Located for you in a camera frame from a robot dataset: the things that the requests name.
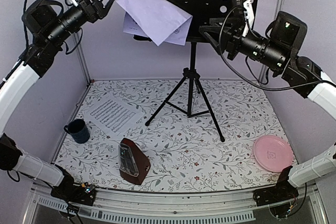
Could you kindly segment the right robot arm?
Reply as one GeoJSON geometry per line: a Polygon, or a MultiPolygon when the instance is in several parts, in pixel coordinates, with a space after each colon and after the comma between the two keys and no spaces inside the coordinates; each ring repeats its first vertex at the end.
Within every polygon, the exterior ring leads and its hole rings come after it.
{"type": "Polygon", "coordinates": [[[281,76],[303,98],[323,108],[335,117],[335,83],[308,57],[298,52],[307,33],[307,25],[291,14],[280,11],[267,27],[265,36],[248,26],[245,18],[215,18],[211,25],[201,26],[200,34],[222,56],[233,60],[238,53],[268,67],[273,76],[281,76]]]}

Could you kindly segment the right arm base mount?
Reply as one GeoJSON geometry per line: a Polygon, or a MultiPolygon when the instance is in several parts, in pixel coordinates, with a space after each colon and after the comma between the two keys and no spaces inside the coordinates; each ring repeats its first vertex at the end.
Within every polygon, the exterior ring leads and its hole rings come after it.
{"type": "Polygon", "coordinates": [[[253,192],[257,206],[269,206],[270,213],[277,219],[290,216],[298,196],[298,190],[287,182],[280,182],[253,192]]]}

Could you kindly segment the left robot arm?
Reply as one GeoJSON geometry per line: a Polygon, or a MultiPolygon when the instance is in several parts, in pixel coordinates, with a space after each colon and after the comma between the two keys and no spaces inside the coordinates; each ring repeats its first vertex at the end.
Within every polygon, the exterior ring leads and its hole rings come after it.
{"type": "Polygon", "coordinates": [[[57,186],[67,200],[78,195],[78,188],[65,170],[48,164],[19,149],[4,130],[8,120],[26,92],[49,70],[62,44],[86,22],[95,23],[107,16],[115,0],[78,0],[68,10],[56,13],[52,6],[58,1],[36,0],[22,16],[33,36],[33,43],[23,51],[13,73],[1,87],[1,169],[14,170],[57,186]]]}

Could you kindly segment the purple sheet music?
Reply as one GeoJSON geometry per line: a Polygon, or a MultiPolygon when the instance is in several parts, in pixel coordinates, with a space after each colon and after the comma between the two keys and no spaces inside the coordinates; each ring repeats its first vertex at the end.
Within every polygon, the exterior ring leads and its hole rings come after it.
{"type": "Polygon", "coordinates": [[[193,16],[167,0],[115,0],[125,11],[123,32],[184,46],[193,16]]]}

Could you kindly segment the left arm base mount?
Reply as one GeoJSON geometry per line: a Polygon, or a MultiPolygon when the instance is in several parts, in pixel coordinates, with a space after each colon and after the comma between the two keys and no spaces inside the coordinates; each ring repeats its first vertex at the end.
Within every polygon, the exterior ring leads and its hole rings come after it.
{"type": "Polygon", "coordinates": [[[88,182],[76,184],[72,180],[61,182],[59,186],[54,186],[51,196],[62,199],[65,202],[73,202],[86,206],[93,206],[96,198],[96,186],[88,182]]]}

